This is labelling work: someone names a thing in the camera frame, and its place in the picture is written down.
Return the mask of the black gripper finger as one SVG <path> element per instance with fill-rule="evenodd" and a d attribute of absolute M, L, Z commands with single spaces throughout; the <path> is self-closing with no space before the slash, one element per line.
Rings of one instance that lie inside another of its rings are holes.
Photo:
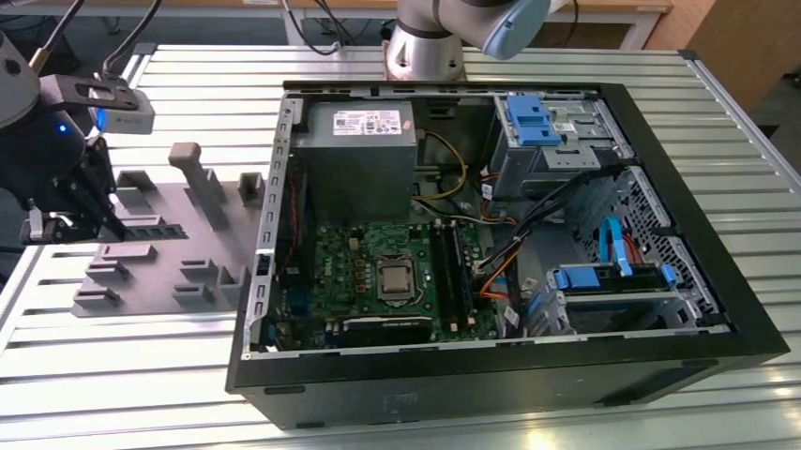
<path fill-rule="evenodd" d="M 94 136 L 86 140 L 85 150 L 69 171 L 68 198 L 70 215 L 89 227 L 93 236 L 107 232 L 108 240 L 125 240 L 125 225 L 115 215 L 111 195 L 116 191 L 107 140 Z"/>

